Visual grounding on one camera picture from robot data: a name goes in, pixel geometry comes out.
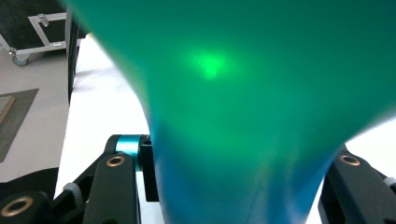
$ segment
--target black machine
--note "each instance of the black machine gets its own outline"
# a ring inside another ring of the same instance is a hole
[[[0,202],[0,223],[140,223],[134,173],[143,172],[146,200],[158,202],[152,145],[137,135],[138,153],[116,150],[111,136],[104,153],[55,200],[25,191]],[[345,146],[325,176],[319,201],[323,223],[396,223],[396,180],[379,173]]]

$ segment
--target teal fabric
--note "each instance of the teal fabric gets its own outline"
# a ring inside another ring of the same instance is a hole
[[[396,1],[68,3],[143,104],[166,223],[302,223],[395,114]]]

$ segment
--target white floor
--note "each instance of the white floor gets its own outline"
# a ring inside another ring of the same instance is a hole
[[[10,149],[0,162],[0,182],[58,167],[67,121],[67,59],[64,50],[32,54],[19,67],[0,50],[0,94],[39,88]]]

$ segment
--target gold screw hole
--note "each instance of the gold screw hole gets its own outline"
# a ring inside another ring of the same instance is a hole
[[[28,196],[20,197],[10,203],[8,203],[2,210],[1,216],[13,217],[20,214],[28,209],[33,204],[33,198]]]
[[[125,158],[121,156],[116,156],[107,160],[106,164],[110,167],[115,167],[123,164],[125,162]]]
[[[348,165],[353,165],[353,166],[358,166],[361,164],[361,162],[358,161],[358,159],[351,157],[351,156],[346,156],[346,155],[340,156],[340,161],[342,161]]]

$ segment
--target white surface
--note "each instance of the white surface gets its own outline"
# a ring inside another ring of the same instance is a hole
[[[97,43],[86,39],[81,43],[78,73],[69,111],[64,151],[56,194],[73,181],[102,152],[113,133],[148,133],[148,127],[134,93],[120,72]],[[348,149],[366,159],[388,176],[396,176],[393,152],[396,149],[396,119],[349,141]],[[139,195],[144,196],[138,175]],[[317,198],[306,223],[320,223]],[[142,222],[163,223],[161,208],[140,199]]]
[[[92,38],[82,40],[55,197],[104,151],[112,134],[149,133],[143,110],[126,80]],[[163,223],[158,203],[146,203],[137,174],[142,223]]]

